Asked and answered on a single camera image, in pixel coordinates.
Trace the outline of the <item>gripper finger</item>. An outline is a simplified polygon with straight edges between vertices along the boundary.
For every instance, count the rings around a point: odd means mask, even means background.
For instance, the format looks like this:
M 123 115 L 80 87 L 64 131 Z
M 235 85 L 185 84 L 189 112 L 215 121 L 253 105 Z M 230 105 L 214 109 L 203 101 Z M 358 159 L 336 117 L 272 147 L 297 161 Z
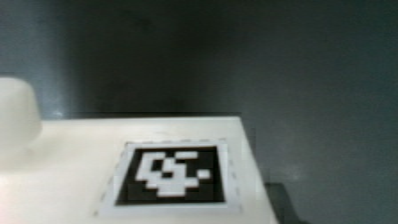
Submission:
M 310 224 L 297 215 L 285 185 L 281 183 L 267 183 L 265 189 L 279 224 Z

